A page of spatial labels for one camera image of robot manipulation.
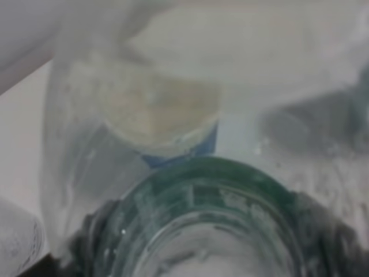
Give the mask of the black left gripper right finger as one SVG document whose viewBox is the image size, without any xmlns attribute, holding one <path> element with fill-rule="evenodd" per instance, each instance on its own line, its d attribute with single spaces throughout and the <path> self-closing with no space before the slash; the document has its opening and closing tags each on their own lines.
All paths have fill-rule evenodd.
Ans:
<svg viewBox="0 0 369 277">
<path fill-rule="evenodd" d="M 307 194 L 292 195 L 304 276 L 368 276 L 368 250 L 357 232 Z"/>
</svg>

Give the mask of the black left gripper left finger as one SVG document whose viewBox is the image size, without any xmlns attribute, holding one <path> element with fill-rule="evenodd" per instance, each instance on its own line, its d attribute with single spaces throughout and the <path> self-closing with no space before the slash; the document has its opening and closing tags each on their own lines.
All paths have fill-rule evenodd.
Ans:
<svg viewBox="0 0 369 277">
<path fill-rule="evenodd" d="M 95 213 L 89 214 L 82 228 L 69 240 L 71 260 L 62 264 L 61 259 L 48 255 L 42 259 L 39 276 L 93 276 L 97 250 L 102 241 L 108 219 L 118 207 L 118 200 L 110 200 Z"/>
</svg>

